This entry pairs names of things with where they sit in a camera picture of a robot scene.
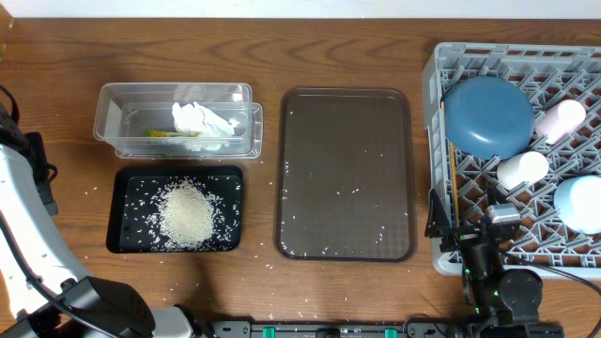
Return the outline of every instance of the clear plastic container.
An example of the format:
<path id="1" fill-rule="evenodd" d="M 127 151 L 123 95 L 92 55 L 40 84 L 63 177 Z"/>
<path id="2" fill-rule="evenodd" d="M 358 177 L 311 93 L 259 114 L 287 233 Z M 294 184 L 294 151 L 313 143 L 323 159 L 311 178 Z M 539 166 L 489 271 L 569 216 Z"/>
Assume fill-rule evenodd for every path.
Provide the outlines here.
<path id="1" fill-rule="evenodd" d="M 173 131 L 174 103 L 198 102 L 234 126 L 232 137 L 147 137 Z M 100 91 L 94 137 L 120 158 L 254 159 L 261 153 L 263 109 L 247 84 L 106 84 Z"/>

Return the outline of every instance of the blue plate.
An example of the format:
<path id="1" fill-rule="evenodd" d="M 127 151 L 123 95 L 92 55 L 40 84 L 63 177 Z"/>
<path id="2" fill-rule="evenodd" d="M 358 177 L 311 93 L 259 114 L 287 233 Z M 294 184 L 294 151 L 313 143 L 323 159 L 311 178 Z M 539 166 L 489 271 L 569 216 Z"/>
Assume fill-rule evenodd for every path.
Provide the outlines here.
<path id="1" fill-rule="evenodd" d="M 475 77 L 451 88 L 443 101 L 447 137 L 461 151 L 503 160 L 527 148 L 534 111 L 515 85 L 496 77 Z"/>

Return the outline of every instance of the empty tray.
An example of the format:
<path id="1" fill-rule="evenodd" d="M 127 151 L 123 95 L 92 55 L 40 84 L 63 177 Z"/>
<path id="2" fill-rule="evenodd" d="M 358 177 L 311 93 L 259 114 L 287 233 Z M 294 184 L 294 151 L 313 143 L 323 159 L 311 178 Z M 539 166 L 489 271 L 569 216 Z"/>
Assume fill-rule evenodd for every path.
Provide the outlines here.
<path id="1" fill-rule="evenodd" d="M 292 259 L 403 262 L 416 249 L 408 101 L 297 88 L 282 105 L 275 244 Z"/>
<path id="2" fill-rule="evenodd" d="M 211 201 L 218 210 L 211 238 L 193 246 L 174 246 L 157 223 L 155 196 L 182 179 L 205 196 L 220 197 Z M 242 172 L 235 166 L 126 167 L 115 177 L 106 247 L 112 253 L 231 251 L 240 241 L 241 202 Z"/>

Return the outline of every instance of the cup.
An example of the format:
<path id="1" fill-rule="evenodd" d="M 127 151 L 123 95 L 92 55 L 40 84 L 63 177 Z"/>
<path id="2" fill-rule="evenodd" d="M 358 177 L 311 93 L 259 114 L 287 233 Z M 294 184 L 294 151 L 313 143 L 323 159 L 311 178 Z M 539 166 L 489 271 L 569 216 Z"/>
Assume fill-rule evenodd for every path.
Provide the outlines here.
<path id="1" fill-rule="evenodd" d="M 497 179 L 510 191 L 521 182 L 532 184 L 543 179 L 548 172 L 547 158 L 536 151 L 528 151 L 503 161 L 497 168 Z"/>
<path id="2" fill-rule="evenodd" d="M 536 135 L 547 136 L 547 143 L 554 145 L 565 135 L 574 132 L 586 116 L 584 106 L 576 100 L 563 100 L 545 112 L 545 117 L 535 125 Z"/>
<path id="3" fill-rule="evenodd" d="M 588 235 L 601 232 L 599 201 L 601 177 L 596 176 L 566 179 L 553 195 L 560 220 L 572 230 Z"/>

